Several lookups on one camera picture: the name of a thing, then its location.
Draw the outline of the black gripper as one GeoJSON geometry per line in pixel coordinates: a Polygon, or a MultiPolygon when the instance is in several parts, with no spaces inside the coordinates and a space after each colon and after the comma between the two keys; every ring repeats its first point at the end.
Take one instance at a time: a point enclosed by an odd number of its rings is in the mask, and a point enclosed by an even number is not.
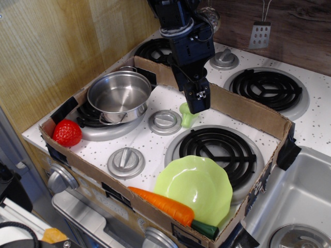
{"type": "Polygon", "coordinates": [[[204,66],[215,54],[213,32],[210,23],[202,21],[194,24],[189,32],[169,39],[172,50],[169,63],[192,114],[210,108],[210,87],[204,66]],[[197,95],[194,84],[197,84],[197,95]]]}

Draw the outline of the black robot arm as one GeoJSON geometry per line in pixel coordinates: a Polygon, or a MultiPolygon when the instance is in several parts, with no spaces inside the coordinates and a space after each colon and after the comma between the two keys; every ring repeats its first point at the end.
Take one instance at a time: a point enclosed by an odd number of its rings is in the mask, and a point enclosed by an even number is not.
{"type": "Polygon", "coordinates": [[[205,64],[215,55],[214,28],[197,12],[199,1],[149,1],[159,20],[160,34],[170,44],[168,63],[191,113],[210,108],[210,87],[205,64]]]}

